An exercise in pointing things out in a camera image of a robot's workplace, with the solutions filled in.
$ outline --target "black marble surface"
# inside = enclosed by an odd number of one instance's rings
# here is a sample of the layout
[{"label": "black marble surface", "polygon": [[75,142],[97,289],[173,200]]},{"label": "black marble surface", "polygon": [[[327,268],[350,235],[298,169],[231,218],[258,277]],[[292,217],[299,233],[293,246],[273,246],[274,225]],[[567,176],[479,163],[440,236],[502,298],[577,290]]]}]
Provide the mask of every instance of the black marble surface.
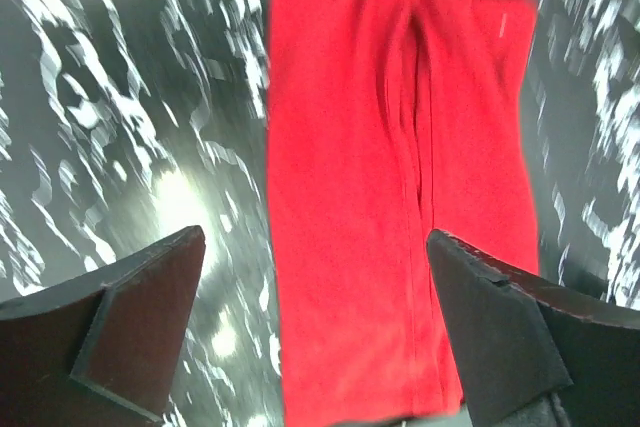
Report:
[{"label": "black marble surface", "polygon": [[[0,0],[0,300],[202,225],[167,426],[282,425],[267,11]],[[522,119],[543,273],[640,308],[640,1],[540,0],[540,12]]]}]

